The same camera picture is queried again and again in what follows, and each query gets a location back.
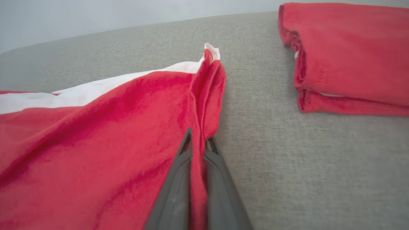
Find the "gray surface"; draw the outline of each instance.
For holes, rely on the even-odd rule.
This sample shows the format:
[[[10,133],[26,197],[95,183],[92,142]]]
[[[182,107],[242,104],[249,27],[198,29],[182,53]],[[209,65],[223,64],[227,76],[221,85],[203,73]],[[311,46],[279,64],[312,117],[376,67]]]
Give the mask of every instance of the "gray surface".
[[[301,114],[277,13],[115,30],[0,55],[0,89],[51,92],[198,60],[227,73],[216,135],[256,229],[409,229],[409,119]]]

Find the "red fabric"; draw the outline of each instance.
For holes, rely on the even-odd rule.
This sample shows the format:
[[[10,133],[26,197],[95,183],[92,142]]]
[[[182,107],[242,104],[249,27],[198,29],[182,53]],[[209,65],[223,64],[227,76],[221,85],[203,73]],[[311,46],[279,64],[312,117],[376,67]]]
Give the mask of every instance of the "red fabric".
[[[279,29],[302,112],[409,115],[409,9],[286,3]]]
[[[225,85],[204,56],[197,74],[152,72],[85,106],[0,115],[0,228],[142,229],[192,127],[191,222],[203,229],[202,155]]]

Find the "red cloth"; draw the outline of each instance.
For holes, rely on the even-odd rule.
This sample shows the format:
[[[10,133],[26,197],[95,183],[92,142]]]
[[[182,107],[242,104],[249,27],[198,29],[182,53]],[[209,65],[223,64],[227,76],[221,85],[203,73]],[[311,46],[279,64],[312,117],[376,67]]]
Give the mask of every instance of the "red cloth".
[[[302,112],[409,115],[409,9],[286,3],[279,29]]]
[[[175,70],[195,64],[196,73]],[[0,228],[142,229],[192,127],[191,220],[194,229],[203,229],[207,194],[202,155],[205,140],[218,128],[225,72],[208,49],[201,64],[175,66],[136,74],[143,76],[82,106],[34,106],[7,113],[4,106],[38,103],[45,95],[52,107],[54,99],[70,94],[0,94]],[[98,88],[112,85],[109,81],[90,84]],[[90,84],[69,92],[83,93],[83,100],[89,92],[82,89]],[[19,97],[30,98],[21,102]]]

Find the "folded red cloth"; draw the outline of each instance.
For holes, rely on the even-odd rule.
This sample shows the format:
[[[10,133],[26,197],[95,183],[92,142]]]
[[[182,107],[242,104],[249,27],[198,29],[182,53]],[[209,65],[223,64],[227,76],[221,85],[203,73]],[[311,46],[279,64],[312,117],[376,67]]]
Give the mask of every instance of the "folded red cloth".
[[[49,93],[0,92],[0,229],[142,229],[192,128],[191,227],[206,226],[205,140],[225,71],[199,62]]]
[[[286,3],[279,29],[302,112],[409,115],[409,9]]]

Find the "white background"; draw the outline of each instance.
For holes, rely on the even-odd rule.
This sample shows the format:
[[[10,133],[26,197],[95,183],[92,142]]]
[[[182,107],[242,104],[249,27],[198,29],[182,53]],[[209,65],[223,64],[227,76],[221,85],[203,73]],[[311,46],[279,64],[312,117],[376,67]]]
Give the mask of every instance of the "white background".
[[[277,11],[285,0],[0,0],[0,54],[46,41],[138,25]],[[409,7],[409,0],[299,0]]]

